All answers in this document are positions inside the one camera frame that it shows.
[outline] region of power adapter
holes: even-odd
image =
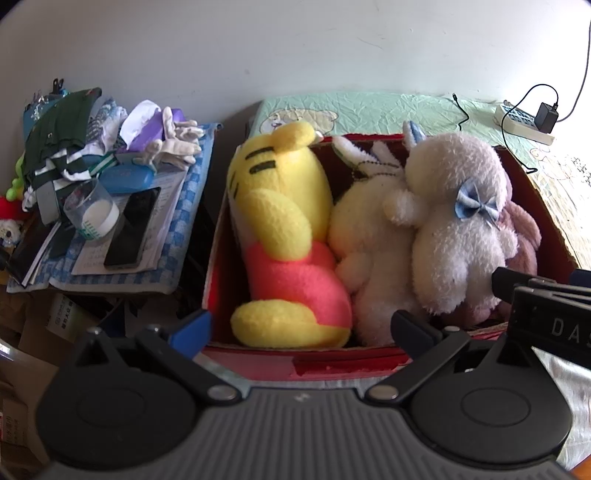
[[[540,132],[549,134],[552,131],[556,120],[558,120],[557,107],[557,103],[554,105],[548,105],[547,103],[540,104],[540,109],[534,119],[535,126]]]

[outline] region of glass cup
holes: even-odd
[[[68,195],[64,212],[87,240],[103,238],[116,225],[119,209],[97,179],[91,179]]]

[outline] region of blue checkered cloth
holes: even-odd
[[[219,124],[202,125],[202,128],[206,132],[199,140],[202,151],[199,156],[195,156],[195,165],[187,172],[156,270],[113,275],[72,275],[85,242],[77,233],[64,257],[49,260],[46,255],[35,282],[27,286],[27,291],[42,290],[51,285],[60,290],[81,293],[172,293],[178,286],[183,269],[193,222],[207,179],[214,134]],[[14,293],[23,289],[11,278],[7,291]]]

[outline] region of blue bow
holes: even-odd
[[[496,221],[499,219],[499,207],[496,205],[496,198],[489,199],[486,203],[480,201],[478,189],[474,179],[467,179],[457,191],[456,216],[460,220],[472,218],[480,214],[486,223],[499,228]]]

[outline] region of white wall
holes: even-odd
[[[23,106],[56,76],[126,107],[150,98],[225,122],[219,191],[252,106],[267,96],[393,90],[516,102],[547,82],[565,114],[590,17],[584,0],[22,0],[0,24],[0,187],[21,152]],[[525,104],[534,113],[554,101],[536,93]],[[584,92],[555,132],[582,128],[590,103]]]

